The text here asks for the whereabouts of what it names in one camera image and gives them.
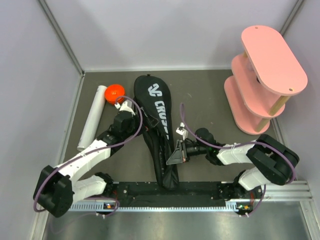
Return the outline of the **black racket bag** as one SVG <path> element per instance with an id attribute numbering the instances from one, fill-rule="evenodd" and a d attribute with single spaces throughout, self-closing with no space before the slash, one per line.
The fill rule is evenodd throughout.
<path id="1" fill-rule="evenodd" d="M 157 184 L 168 191 L 175 190 L 179 186 L 177 166 L 166 165 L 175 149 L 170 89 L 161 78 L 148 74 L 136 78 L 133 93 L 139 107 L 158 119 L 156 127 L 148 127 L 142 134 L 153 160 Z"/>

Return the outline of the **white shuttlecock tube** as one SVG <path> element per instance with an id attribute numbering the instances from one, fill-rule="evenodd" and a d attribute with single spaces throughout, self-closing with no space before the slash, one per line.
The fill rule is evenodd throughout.
<path id="1" fill-rule="evenodd" d="M 106 89 L 106 86 L 99 85 L 96 90 L 82 134 L 80 136 L 80 140 L 77 145 L 77 150 L 79 152 L 85 150 L 95 139 L 98 125 L 106 103 L 106 99 L 104 97 Z"/>

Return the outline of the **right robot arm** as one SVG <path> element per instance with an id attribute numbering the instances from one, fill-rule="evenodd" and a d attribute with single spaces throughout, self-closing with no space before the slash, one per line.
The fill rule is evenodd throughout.
<path id="1" fill-rule="evenodd" d="M 244 170 L 233 183 L 220 183 L 218 191 L 222 198 L 245 198 L 256 187 L 269 183 L 283 186 L 294 178 L 293 169 L 300 161 L 298 155 L 268 134 L 261 134 L 250 144 L 221 144 L 206 128 L 195 132 L 196 140 L 178 140 L 166 164 L 188 162 L 190 157 L 204 155 L 215 166 L 253 164 Z"/>

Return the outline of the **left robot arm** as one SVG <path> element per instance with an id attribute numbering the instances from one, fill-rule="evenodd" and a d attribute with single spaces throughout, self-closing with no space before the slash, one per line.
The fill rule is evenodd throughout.
<path id="1" fill-rule="evenodd" d="M 72 204 L 86 198 L 97 195 L 109 198 L 114 187 L 108 174 L 98 172 L 84 180 L 81 177 L 158 122 L 143 108 L 135 112 L 131 107 L 121 107 L 113 123 L 87 148 L 60 165 L 47 165 L 42 169 L 33 194 L 34 205 L 40 205 L 42 211 L 59 218 Z"/>

